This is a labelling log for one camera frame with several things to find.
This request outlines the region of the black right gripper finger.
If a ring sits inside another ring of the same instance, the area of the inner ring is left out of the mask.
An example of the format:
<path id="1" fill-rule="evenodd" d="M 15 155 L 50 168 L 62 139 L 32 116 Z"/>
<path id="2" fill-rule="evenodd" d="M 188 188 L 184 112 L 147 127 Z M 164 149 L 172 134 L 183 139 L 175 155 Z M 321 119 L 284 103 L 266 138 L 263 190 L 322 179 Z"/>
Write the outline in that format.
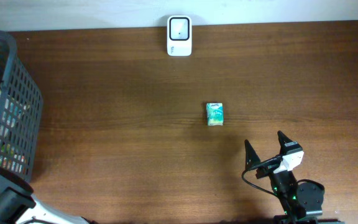
<path id="1" fill-rule="evenodd" d="M 254 170 L 260 164 L 260 158 L 247 139 L 244 141 L 244 145 L 246 151 L 245 170 Z"/>
<path id="2" fill-rule="evenodd" d="M 298 151 L 298 143 L 288 138 L 282 131 L 277 132 L 280 154 L 291 154 Z"/>

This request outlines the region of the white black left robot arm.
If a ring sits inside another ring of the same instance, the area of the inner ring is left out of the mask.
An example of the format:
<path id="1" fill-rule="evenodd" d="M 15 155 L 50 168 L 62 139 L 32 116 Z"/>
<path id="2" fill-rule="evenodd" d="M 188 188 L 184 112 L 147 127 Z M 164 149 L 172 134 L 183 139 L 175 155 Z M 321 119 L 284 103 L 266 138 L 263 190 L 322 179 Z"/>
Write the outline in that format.
<path id="1" fill-rule="evenodd" d="M 0 167 L 0 223 L 84 223 L 41 202 L 33 188 L 19 176 Z"/>

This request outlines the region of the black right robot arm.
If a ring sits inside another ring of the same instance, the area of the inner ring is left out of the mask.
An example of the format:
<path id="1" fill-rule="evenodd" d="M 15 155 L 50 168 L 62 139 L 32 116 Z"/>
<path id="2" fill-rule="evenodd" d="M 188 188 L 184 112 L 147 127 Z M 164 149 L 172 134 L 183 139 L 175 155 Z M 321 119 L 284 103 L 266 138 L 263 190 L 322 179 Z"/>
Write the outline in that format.
<path id="1" fill-rule="evenodd" d="M 303 148 L 281 131 L 277 136 L 280 152 L 265 161 L 260 160 L 248 140 L 244 141 L 246 160 L 242 180 L 279 200 L 284 214 L 274 216 L 274 223 L 318 223 L 318 217 L 323 214 L 324 185 L 310 179 L 295 178 L 293 169 L 303 160 Z M 249 182 L 245 174 L 252 170 L 256 171 L 257 179 L 268 177 L 272 189 L 266 190 Z"/>

